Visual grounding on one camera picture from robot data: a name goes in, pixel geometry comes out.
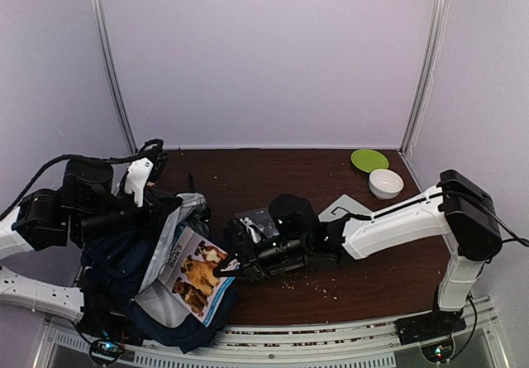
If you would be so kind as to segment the navy blue backpack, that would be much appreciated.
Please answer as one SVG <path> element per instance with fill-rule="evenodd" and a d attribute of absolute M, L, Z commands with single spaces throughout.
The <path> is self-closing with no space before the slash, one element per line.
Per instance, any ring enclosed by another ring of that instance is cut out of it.
<path fill-rule="evenodd" d="M 209 241 L 207 201 L 199 193 L 175 194 L 182 203 L 170 211 L 154 237 L 139 231 L 99 238 L 83 248 L 83 290 L 104 294 L 124 311 L 145 334 L 164 346 L 187 353 L 212 341 L 226 325 L 238 293 L 232 284 L 210 326 L 169 301 L 159 275 L 166 267 L 175 243 L 177 228 L 189 226 Z"/>

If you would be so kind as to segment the dog picture book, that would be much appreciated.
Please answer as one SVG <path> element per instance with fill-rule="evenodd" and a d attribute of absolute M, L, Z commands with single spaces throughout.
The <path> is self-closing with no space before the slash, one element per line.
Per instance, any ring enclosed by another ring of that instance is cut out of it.
<path fill-rule="evenodd" d="M 227 257 L 219 246 L 189 226 L 177 228 L 169 260 L 158 281 L 169 293 L 169 301 L 208 327 L 220 308 L 232 277 L 214 271 Z"/>

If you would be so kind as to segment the pale green notebook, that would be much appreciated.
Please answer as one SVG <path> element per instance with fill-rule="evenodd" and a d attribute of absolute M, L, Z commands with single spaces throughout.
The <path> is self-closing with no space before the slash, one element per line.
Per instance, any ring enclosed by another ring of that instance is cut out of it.
<path fill-rule="evenodd" d="M 354 200 L 349 195 L 342 194 L 331 205 L 325 208 L 318 215 L 318 218 L 321 222 L 332 222 L 336 219 L 344 217 L 348 213 L 369 215 L 371 214 L 371 210 L 358 201 Z"/>

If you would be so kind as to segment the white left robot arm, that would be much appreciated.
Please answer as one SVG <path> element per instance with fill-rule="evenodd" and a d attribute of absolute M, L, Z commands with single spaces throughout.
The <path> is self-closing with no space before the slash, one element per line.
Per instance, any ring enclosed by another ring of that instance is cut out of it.
<path fill-rule="evenodd" d="M 161 139 L 132 156 L 60 155 L 42 165 L 1 215 L 1 257 L 93 241 L 130 230 L 149 236 L 181 200 L 156 192 L 167 162 Z"/>

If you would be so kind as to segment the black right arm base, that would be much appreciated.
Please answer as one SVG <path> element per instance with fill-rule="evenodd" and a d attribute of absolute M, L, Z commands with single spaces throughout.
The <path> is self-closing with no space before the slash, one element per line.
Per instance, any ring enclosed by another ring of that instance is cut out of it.
<path fill-rule="evenodd" d="M 463 309 L 447 312 L 434 308 L 429 313 L 400 318 L 394 323 L 400 344 L 424 342 L 465 330 L 466 322 L 462 313 Z"/>

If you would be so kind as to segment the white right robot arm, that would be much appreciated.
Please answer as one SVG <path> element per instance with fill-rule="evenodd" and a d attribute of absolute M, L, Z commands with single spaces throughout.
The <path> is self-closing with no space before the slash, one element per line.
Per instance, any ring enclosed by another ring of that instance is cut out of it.
<path fill-rule="evenodd" d="M 452 235 L 455 252 L 436 288 L 434 310 L 423 321 L 435 337 L 455 323 L 484 265 L 508 241 L 528 244 L 497 216 L 492 197 L 456 170 L 441 172 L 439 182 L 421 194 L 371 213 L 345 210 L 324 222 L 307 199 L 294 194 L 279 195 L 268 213 L 278 232 L 275 237 L 257 240 L 260 229 L 255 224 L 229 221 L 231 250 L 214 270 L 217 277 L 259 281 L 291 270 L 310 256 L 336 263 L 344 256 L 362 260 L 412 241 Z"/>

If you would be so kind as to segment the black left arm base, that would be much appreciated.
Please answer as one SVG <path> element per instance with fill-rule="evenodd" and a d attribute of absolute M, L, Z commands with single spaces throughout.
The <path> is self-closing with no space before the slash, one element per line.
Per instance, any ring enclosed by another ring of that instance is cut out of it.
<path fill-rule="evenodd" d="M 136 327 L 124 311 L 104 294 L 83 291 L 83 316 L 76 328 L 83 334 L 105 338 L 126 345 L 142 346 L 145 334 Z"/>

